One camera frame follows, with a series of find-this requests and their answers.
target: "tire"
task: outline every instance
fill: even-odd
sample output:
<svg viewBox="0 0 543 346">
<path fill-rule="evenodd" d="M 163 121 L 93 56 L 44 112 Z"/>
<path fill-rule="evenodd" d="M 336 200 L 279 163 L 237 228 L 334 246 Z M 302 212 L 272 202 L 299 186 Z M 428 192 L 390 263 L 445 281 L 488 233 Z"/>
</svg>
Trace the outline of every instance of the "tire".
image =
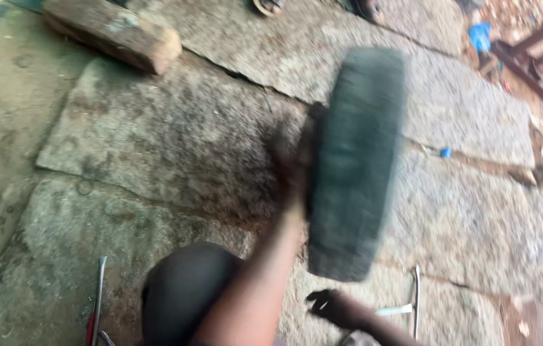
<svg viewBox="0 0 543 346">
<path fill-rule="evenodd" d="M 321 126 L 308 201 L 308 271 L 367 278 L 381 246 L 406 112 L 404 55 L 354 48 L 338 74 Z"/>
</svg>

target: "blue plastic piece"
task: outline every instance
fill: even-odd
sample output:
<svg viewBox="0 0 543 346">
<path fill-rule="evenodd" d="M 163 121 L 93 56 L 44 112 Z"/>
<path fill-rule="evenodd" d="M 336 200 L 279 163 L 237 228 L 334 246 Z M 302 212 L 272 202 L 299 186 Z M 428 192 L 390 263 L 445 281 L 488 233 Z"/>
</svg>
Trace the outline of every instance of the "blue plastic piece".
<svg viewBox="0 0 543 346">
<path fill-rule="evenodd" d="M 491 43 L 489 42 L 490 23 L 474 24 L 468 29 L 467 33 L 470 35 L 470 41 L 477 52 L 486 52 L 491 49 Z"/>
<path fill-rule="evenodd" d="M 440 157 L 443 159 L 449 159 L 451 158 L 452 153 L 453 150 L 451 148 L 444 148 L 440 151 Z"/>
</svg>

